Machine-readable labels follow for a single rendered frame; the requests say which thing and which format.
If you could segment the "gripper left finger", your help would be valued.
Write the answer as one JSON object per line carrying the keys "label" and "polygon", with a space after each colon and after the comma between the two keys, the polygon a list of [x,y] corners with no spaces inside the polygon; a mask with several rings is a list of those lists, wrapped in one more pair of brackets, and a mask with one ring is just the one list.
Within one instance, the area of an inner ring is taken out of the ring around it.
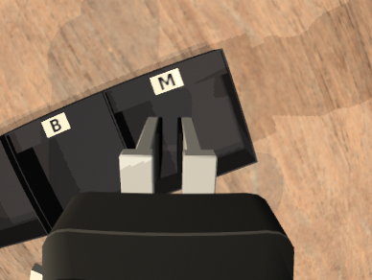
{"label": "gripper left finger", "polygon": [[149,117],[136,149],[120,156],[121,193],[155,194],[154,176],[160,180],[162,164],[162,117]]}

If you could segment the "black rack of bins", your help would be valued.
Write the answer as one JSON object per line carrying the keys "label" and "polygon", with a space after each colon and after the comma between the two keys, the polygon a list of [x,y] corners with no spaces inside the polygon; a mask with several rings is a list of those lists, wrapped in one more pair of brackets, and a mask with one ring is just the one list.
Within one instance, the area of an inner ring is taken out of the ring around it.
{"label": "black rack of bins", "polygon": [[258,162],[222,48],[99,92],[0,135],[0,248],[48,236],[79,193],[121,193],[120,153],[136,149],[149,117],[163,118],[155,193],[182,190],[178,117],[216,152],[217,177]]}

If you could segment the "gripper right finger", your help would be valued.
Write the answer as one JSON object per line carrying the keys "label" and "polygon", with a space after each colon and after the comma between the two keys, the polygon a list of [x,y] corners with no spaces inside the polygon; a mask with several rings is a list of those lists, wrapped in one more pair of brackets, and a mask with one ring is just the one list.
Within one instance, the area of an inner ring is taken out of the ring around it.
{"label": "gripper right finger", "polygon": [[182,194],[216,194],[217,164],[214,150],[201,149],[193,118],[178,117],[177,176]]}

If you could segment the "green and white eraser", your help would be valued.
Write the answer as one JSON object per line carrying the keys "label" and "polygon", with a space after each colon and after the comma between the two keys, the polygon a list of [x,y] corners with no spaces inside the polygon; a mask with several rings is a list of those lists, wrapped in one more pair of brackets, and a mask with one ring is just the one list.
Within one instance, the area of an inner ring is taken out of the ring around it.
{"label": "green and white eraser", "polygon": [[35,263],[31,270],[30,280],[42,280],[42,266]]}

